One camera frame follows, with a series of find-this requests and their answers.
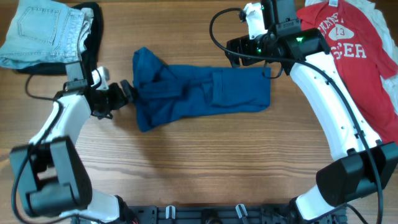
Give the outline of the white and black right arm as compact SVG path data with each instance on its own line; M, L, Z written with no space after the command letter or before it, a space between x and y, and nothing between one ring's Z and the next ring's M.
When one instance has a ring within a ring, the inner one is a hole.
M367 17L346 1L302 9L261 1L238 13L248 35L227 43L231 64L279 62L307 97L333 159L291 201L290 222L315 222L371 194L381 202L397 167L397 116L381 80L397 64Z

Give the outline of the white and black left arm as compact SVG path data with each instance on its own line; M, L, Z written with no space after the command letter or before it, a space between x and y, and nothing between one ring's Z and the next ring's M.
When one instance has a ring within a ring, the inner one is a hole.
M53 110L42 129L9 159L14 172L11 208L21 223L138 223L137 215L117 195L92 188L76 151L80 131L91 116L111 119L111 112L137 98L123 80L108 84L106 71L87 72L81 62L65 66L68 80L50 99Z

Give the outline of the blue t-shirt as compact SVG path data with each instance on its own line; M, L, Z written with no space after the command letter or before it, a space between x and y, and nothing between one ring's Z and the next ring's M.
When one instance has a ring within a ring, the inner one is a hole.
M143 47L132 58L142 132L185 117L260 112L271 104L271 70L167 65Z

